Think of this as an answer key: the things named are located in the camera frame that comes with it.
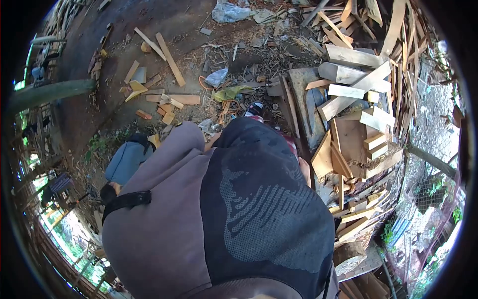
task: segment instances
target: tree stump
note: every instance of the tree stump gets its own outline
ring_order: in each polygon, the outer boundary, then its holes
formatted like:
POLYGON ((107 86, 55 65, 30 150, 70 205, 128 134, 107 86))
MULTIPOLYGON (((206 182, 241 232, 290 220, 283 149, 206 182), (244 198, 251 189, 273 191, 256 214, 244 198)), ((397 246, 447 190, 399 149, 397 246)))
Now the tree stump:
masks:
POLYGON ((352 271, 365 258, 367 258, 367 254, 361 242, 343 244, 334 251, 334 257, 332 258, 337 276, 352 271))

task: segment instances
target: orange cord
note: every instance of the orange cord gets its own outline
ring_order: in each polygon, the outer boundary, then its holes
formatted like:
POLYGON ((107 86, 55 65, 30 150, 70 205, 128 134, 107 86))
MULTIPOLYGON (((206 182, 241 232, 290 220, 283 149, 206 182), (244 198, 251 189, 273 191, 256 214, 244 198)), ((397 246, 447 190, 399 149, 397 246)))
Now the orange cord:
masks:
POLYGON ((202 79, 206 79, 204 76, 199 76, 199 78, 197 79, 199 81, 199 84, 201 84, 201 86, 206 89, 206 90, 214 90, 214 88, 207 88, 206 86, 204 86, 204 84, 201 82, 201 78, 202 79))

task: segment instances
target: plastic bag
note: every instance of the plastic bag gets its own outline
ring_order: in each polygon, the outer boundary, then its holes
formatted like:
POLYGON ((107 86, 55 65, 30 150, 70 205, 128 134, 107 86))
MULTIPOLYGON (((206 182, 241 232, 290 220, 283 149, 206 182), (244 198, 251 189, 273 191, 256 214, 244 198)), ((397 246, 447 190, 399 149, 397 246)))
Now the plastic bag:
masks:
MULTIPOLYGON (((242 0, 241 5, 247 6, 249 3, 247 0, 242 0)), ((212 18, 218 23, 234 23, 244 20, 250 15, 250 8, 241 8, 227 0, 217 0, 216 7, 212 10, 212 18)))
POLYGON ((204 82, 218 88, 221 83, 226 81, 228 71, 229 71, 228 67, 220 69, 219 71, 215 71, 211 75, 207 76, 207 78, 204 79, 204 82))

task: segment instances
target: hand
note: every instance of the hand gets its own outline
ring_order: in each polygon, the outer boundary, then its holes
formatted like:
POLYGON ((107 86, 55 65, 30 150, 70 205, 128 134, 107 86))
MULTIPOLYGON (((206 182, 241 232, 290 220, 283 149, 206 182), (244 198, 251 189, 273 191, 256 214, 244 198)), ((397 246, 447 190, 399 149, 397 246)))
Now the hand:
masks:
POLYGON ((309 186, 309 188, 310 188, 310 186, 312 184, 311 179, 310 179, 310 166, 307 163, 307 161, 305 161, 301 157, 299 157, 299 166, 300 166, 300 171, 302 172, 302 174, 305 177, 305 181, 307 182, 307 186, 309 186))

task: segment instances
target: tree trunk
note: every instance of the tree trunk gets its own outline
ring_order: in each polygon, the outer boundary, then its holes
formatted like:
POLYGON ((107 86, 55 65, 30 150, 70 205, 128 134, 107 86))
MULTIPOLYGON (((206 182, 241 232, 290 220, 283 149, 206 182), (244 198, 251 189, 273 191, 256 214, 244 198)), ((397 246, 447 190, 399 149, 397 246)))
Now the tree trunk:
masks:
POLYGON ((413 144, 408 145, 408 152, 411 154, 414 154, 420 159, 425 160, 426 162, 430 163, 433 167, 443 172, 449 178, 451 178, 452 180, 455 180, 456 169, 453 169, 453 167, 443 162, 442 160, 438 159, 437 157, 427 153, 426 151, 422 149, 419 149, 413 144))
POLYGON ((92 79, 72 80, 41 86, 26 87, 14 92, 10 98, 8 113, 17 114, 54 100, 68 98, 93 90, 96 82, 92 79))

